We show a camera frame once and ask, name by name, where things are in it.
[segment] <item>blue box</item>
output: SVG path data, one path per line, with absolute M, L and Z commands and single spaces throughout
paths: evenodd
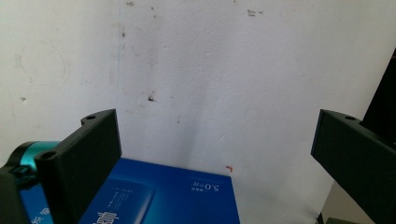
M 32 220 L 51 223 L 45 204 L 24 201 Z M 239 216 L 229 176 L 120 159 L 79 223 L 233 224 Z

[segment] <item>wall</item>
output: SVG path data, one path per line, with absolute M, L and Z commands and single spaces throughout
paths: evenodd
M 2 1 L 1 162 L 118 110 L 123 157 L 230 175 L 242 223 L 315 223 L 321 108 L 362 119 L 396 2 Z

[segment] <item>white wall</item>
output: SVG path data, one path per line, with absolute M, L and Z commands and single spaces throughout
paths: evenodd
M 315 223 L 332 185 L 309 154 L 318 112 L 362 119 L 395 48 L 395 9 L 2 1 L 1 162 L 116 107 L 123 157 L 230 175 L 242 223 Z

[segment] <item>red mark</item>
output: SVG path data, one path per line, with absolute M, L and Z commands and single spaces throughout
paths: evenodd
M 232 167 L 232 166 L 226 166 L 225 168 L 229 169 L 229 170 L 230 170 L 230 173 L 233 172 L 233 167 Z

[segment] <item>screw hole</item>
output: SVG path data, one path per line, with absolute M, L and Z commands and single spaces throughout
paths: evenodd
M 42 160 L 49 160 L 56 155 L 56 151 L 49 151 L 41 155 Z
M 346 116 L 346 119 L 355 120 L 355 118 L 350 117 L 350 116 Z

